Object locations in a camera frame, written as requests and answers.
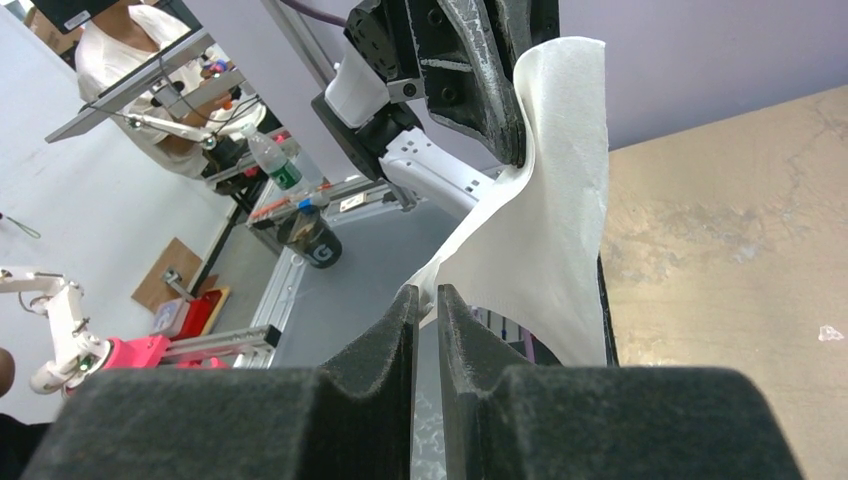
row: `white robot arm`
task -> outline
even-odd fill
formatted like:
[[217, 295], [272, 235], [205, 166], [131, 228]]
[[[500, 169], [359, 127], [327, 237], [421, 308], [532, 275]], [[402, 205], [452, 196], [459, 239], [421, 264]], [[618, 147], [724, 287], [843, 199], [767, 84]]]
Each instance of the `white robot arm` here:
[[197, 142], [204, 150], [212, 150], [218, 145], [218, 137], [226, 137], [240, 130], [238, 124], [225, 125], [223, 128], [209, 127], [190, 127], [182, 123], [171, 120], [162, 120], [161, 118], [151, 117], [149, 115], [126, 115], [127, 123], [132, 129], [140, 129], [143, 127], [151, 127], [156, 130], [161, 130], [176, 135], [186, 140]]
[[[22, 293], [39, 293], [27, 306]], [[87, 331], [82, 315], [82, 288], [64, 275], [37, 268], [0, 267], [0, 293], [17, 293], [21, 306], [50, 323], [55, 360], [45, 363], [30, 378], [36, 393], [73, 389], [108, 358], [111, 344]]]
[[[386, 84], [348, 44], [324, 100], [346, 127], [358, 129], [389, 104], [389, 93]], [[414, 191], [460, 219], [494, 182], [439, 148], [418, 127], [396, 136], [379, 163], [391, 183]]]

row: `plastic bottle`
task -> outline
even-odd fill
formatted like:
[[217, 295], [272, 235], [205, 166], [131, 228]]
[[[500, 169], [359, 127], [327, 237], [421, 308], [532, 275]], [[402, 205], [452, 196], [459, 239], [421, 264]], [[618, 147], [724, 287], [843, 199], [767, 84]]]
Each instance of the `plastic bottle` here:
[[256, 164], [286, 195], [295, 200], [306, 197], [312, 191], [312, 185], [303, 178], [300, 170], [294, 166], [289, 152], [283, 151], [274, 140], [260, 133], [256, 125], [249, 123], [242, 127], [241, 134], [247, 139], [250, 153]]
[[321, 173], [315, 162], [309, 158], [309, 155], [300, 148], [300, 144], [297, 143], [297, 140], [288, 131], [278, 134], [273, 139], [286, 152], [292, 163], [294, 163], [294, 166], [300, 170], [300, 173], [303, 174], [303, 177], [310, 185], [321, 185], [324, 183], [324, 174]]

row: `computer monitor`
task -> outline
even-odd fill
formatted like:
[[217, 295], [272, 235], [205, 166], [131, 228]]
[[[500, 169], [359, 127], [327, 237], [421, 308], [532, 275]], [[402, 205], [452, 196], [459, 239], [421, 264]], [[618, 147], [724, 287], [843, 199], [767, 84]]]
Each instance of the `computer monitor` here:
[[32, 0], [35, 8], [62, 33], [69, 33], [118, 0]]

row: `screw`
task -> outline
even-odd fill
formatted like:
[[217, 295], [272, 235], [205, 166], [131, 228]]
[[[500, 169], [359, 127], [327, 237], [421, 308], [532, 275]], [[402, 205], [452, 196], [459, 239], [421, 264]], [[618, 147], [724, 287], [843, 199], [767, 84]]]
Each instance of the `screw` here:
[[407, 83], [403, 86], [403, 94], [407, 97], [414, 97], [416, 93], [418, 93], [418, 89], [415, 88], [415, 85]]
[[82, 321], [79, 323], [79, 325], [77, 325], [77, 328], [74, 329], [74, 331], [71, 332], [71, 333], [76, 337], [77, 335], [79, 335], [80, 332], [85, 330], [85, 327], [88, 326], [88, 322], [90, 322], [90, 321], [91, 321], [91, 317], [83, 318]]
[[442, 15], [442, 11], [438, 8], [434, 8], [427, 13], [427, 22], [434, 26], [438, 27], [445, 20], [445, 16]]
[[443, 88], [442, 89], [442, 100], [448, 102], [449, 104], [454, 103], [456, 101], [456, 90], [454, 90], [450, 87]]

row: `person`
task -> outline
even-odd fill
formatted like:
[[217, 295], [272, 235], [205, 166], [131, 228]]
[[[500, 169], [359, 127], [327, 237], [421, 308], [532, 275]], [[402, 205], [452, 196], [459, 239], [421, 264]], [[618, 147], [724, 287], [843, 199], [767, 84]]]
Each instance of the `person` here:
[[[77, 81], [83, 101], [97, 100], [103, 91], [190, 31], [167, 13], [137, 3], [119, 0], [85, 26], [76, 51]], [[185, 85], [183, 93], [187, 93], [202, 84], [202, 72], [200, 61], [193, 60], [169, 78], [174, 83], [182, 82]], [[154, 106], [152, 100], [153, 95], [146, 92], [122, 113], [150, 115], [204, 127], [212, 113], [229, 103], [231, 97], [228, 93], [222, 94], [206, 104], [194, 106], [195, 111], [179, 119], [172, 118], [165, 108]], [[209, 166], [203, 150], [192, 141], [147, 127], [131, 129], [123, 120], [119, 120], [118, 125], [144, 153], [171, 172], [198, 179]]]
[[[0, 347], [0, 397], [6, 395], [15, 382], [15, 359]], [[49, 423], [23, 424], [0, 414], [0, 478], [19, 478], [38, 448]]]

